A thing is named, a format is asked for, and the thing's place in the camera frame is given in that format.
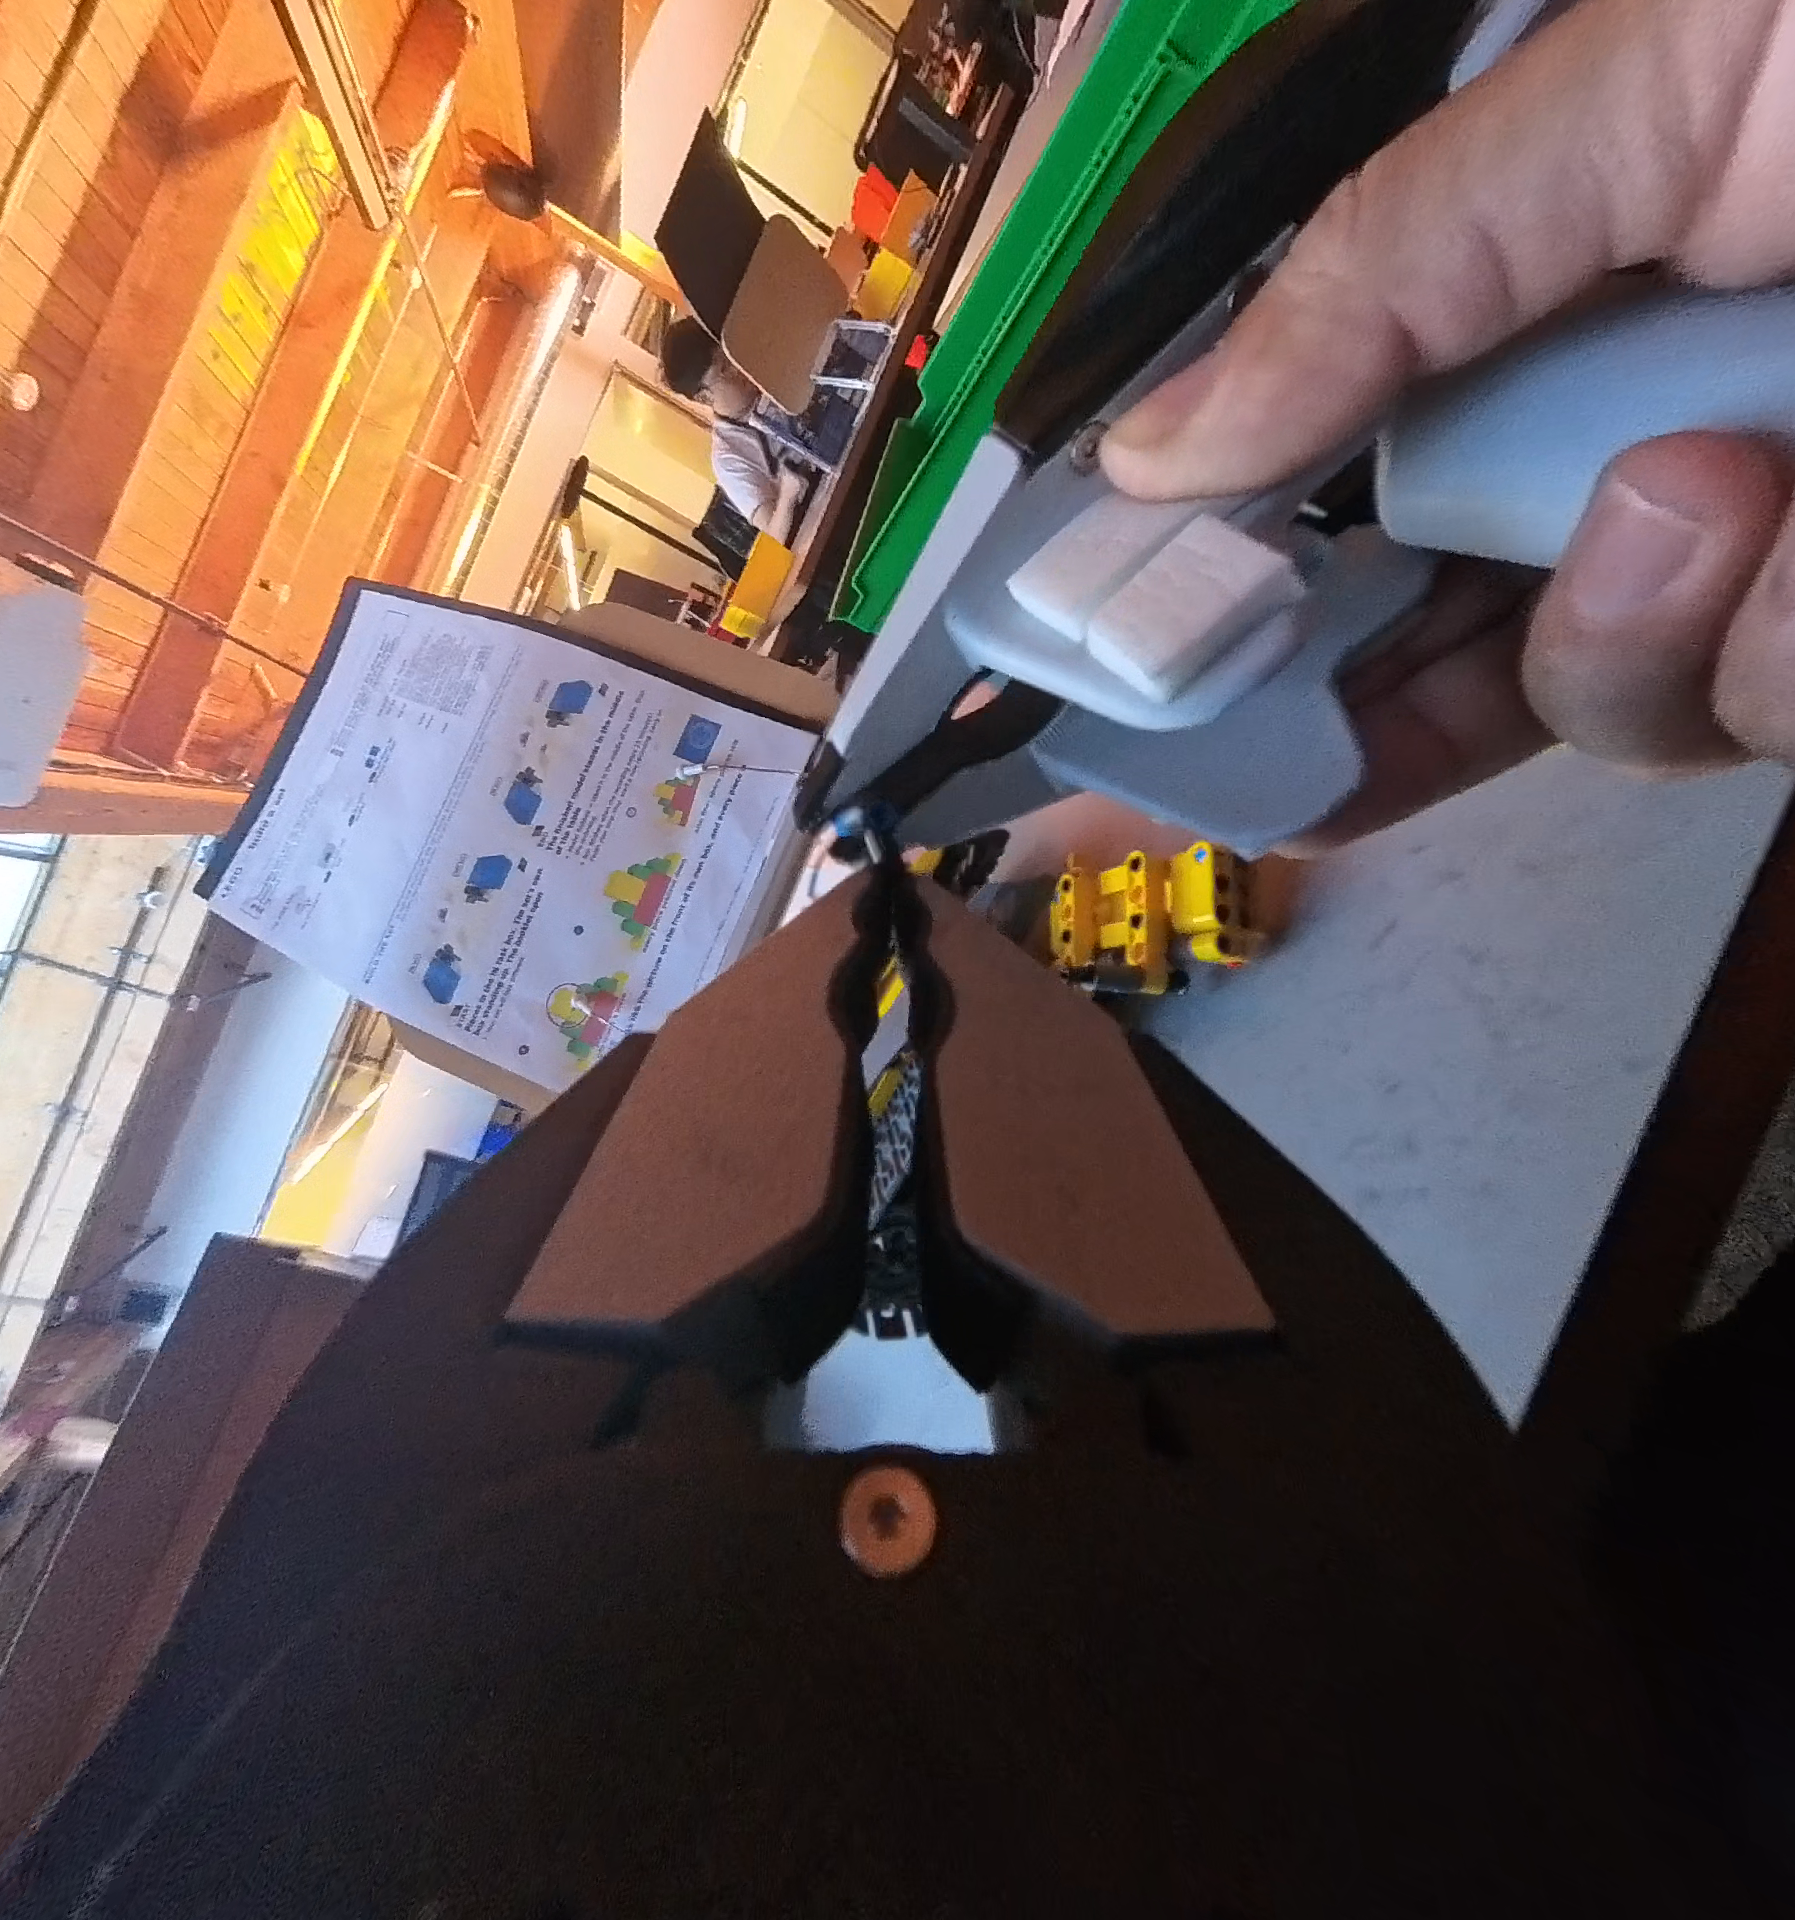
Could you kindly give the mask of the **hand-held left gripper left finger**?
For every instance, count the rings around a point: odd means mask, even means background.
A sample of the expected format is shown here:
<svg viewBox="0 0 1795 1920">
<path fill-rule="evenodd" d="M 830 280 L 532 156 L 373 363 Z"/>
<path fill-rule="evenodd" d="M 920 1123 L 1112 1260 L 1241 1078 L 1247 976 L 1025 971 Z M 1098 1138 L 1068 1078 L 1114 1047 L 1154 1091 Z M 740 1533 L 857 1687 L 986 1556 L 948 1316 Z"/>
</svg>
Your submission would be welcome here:
<svg viewBox="0 0 1795 1920">
<path fill-rule="evenodd" d="M 857 1311 L 861 1053 L 888 878 L 851 878 L 646 1040 L 504 1311 L 521 1337 L 839 1337 Z"/>
</svg>

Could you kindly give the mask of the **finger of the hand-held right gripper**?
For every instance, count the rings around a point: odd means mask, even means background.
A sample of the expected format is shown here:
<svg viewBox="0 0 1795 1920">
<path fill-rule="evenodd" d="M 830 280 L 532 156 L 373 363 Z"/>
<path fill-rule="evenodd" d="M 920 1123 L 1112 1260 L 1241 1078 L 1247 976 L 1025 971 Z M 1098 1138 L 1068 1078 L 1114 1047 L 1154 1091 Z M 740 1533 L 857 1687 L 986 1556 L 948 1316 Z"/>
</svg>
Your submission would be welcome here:
<svg viewBox="0 0 1795 1920">
<path fill-rule="evenodd" d="M 1010 827 L 1082 791 L 1165 793 L 1200 727 L 1118 724 L 1094 668 L 1062 668 L 1008 577 L 1107 494 L 1100 432 L 1028 467 L 1005 435 L 981 440 L 796 788 L 797 827 L 851 809 L 903 831 Z"/>
<path fill-rule="evenodd" d="M 1354 526 L 1324 542 L 1297 608 L 1244 643 L 1244 688 L 1213 718 L 1149 730 L 1012 681 L 878 774 L 870 811 L 946 843 L 1094 793 L 1234 852 L 1271 852 L 1365 779 L 1339 679 L 1427 590 L 1427 552 Z"/>
</svg>

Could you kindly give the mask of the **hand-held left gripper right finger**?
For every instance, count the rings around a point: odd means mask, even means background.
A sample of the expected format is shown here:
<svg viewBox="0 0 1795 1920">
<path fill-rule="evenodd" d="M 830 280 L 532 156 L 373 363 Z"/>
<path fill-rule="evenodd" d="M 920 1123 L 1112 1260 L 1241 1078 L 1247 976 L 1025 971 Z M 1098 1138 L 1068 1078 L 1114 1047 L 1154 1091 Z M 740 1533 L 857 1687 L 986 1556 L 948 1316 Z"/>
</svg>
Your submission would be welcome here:
<svg viewBox="0 0 1795 1920">
<path fill-rule="evenodd" d="M 1276 1316 L 1124 1033 L 929 880 L 898 895 L 936 1342 L 1228 1342 Z"/>
</svg>

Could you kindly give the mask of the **person's right hand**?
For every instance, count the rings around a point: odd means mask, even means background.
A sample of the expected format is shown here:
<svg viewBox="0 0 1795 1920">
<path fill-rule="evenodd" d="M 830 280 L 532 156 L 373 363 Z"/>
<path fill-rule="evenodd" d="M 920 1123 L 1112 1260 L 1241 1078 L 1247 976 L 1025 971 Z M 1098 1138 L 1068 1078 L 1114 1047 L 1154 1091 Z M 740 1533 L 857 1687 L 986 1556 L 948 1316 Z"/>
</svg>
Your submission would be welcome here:
<svg viewBox="0 0 1795 1920">
<path fill-rule="evenodd" d="M 1346 177 L 1222 344 L 1100 442 L 1140 498 L 1270 491 L 1610 276 L 1795 278 L 1795 3 L 1575 5 Z M 1795 774 L 1795 453 L 1608 463 L 1552 573 L 1451 559 L 1341 695 L 1350 845 L 1546 752 Z"/>
</svg>

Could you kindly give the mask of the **green plastic bin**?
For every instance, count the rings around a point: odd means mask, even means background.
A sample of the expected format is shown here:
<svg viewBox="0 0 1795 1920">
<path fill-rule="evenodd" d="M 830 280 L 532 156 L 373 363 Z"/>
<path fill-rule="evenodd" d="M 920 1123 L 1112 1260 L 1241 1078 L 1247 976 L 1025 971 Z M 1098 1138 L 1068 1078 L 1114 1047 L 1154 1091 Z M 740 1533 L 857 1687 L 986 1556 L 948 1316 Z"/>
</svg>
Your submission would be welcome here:
<svg viewBox="0 0 1795 1920">
<path fill-rule="evenodd" d="M 1120 5 L 885 451 L 835 616 L 874 634 L 986 432 L 1039 467 L 1443 96 L 1467 3 Z"/>
</svg>

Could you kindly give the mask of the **yellow black toy tracked vehicle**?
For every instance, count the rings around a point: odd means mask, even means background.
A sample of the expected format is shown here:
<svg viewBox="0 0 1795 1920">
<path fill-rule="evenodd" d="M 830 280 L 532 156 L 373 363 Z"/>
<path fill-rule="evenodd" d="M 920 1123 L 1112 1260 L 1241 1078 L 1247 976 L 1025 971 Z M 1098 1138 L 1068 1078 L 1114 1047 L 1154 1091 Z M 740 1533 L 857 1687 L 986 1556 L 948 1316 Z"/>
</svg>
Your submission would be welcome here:
<svg viewBox="0 0 1795 1920">
<path fill-rule="evenodd" d="M 873 1165 L 857 1332 L 877 1341 L 927 1335 L 922 1254 L 911 1193 L 922 1074 L 910 1042 L 910 976 L 898 958 L 877 989 L 878 1024 L 865 1050 Z"/>
</svg>

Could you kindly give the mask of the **black pole stand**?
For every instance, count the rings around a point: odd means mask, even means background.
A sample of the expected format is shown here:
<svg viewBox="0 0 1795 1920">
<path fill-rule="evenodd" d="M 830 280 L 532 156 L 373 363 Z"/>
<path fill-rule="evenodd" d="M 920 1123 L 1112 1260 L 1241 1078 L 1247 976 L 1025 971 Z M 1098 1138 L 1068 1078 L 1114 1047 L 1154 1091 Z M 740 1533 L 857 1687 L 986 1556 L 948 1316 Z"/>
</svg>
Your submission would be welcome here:
<svg viewBox="0 0 1795 1920">
<path fill-rule="evenodd" d="M 711 548 L 695 538 L 695 528 L 686 522 L 680 509 L 603 467 L 594 467 L 589 459 L 577 458 L 559 494 L 559 514 L 574 517 L 585 508 L 620 522 L 646 536 L 646 541 L 669 546 L 673 552 L 706 563 L 713 559 Z"/>
</svg>

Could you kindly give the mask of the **black panel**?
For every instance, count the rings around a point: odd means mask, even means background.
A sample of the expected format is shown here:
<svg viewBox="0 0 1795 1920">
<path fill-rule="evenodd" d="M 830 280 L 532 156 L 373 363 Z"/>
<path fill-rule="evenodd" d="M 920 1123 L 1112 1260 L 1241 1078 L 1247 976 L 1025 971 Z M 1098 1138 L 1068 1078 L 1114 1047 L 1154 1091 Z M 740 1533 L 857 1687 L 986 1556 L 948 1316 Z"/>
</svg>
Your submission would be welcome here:
<svg viewBox="0 0 1795 1920">
<path fill-rule="evenodd" d="M 716 119 L 697 117 L 655 246 L 692 317 L 720 337 L 764 234 L 767 217 L 724 149 Z"/>
</svg>

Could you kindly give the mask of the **printed instruction sheet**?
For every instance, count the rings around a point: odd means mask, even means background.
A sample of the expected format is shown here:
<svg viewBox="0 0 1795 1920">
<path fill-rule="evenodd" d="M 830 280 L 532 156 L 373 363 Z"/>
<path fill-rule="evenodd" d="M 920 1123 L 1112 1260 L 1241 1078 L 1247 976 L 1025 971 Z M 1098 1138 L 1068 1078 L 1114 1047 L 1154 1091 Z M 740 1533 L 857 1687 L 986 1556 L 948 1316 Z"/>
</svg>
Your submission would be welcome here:
<svg viewBox="0 0 1795 1920">
<path fill-rule="evenodd" d="M 687 765 L 719 727 L 557 623 L 351 580 L 197 893 L 523 1097 L 588 1068 L 771 928 L 799 776 Z"/>
</svg>

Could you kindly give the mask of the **long ceiling light fixture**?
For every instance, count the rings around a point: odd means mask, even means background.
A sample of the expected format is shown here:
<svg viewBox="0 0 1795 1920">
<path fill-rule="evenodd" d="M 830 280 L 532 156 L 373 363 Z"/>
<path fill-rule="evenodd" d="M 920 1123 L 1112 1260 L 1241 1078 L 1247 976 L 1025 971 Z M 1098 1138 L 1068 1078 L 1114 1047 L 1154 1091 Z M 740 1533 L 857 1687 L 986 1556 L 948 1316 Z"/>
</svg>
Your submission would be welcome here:
<svg viewBox="0 0 1795 1920">
<path fill-rule="evenodd" d="M 309 111 L 321 120 L 333 143 L 357 219 L 366 229 L 384 232 L 397 220 L 399 193 L 339 5 L 270 7 L 293 52 Z"/>
</svg>

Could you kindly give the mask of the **white wall box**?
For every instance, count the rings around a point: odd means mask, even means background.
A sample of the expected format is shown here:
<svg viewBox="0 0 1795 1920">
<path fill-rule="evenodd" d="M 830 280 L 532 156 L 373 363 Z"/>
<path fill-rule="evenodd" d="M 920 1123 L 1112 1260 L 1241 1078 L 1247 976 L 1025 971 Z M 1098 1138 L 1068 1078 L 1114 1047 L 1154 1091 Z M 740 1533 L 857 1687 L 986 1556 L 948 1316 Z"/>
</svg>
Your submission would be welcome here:
<svg viewBox="0 0 1795 1920">
<path fill-rule="evenodd" d="M 83 597 L 0 556 L 0 809 L 41 790 L 90 658 Z"/>
</svg>

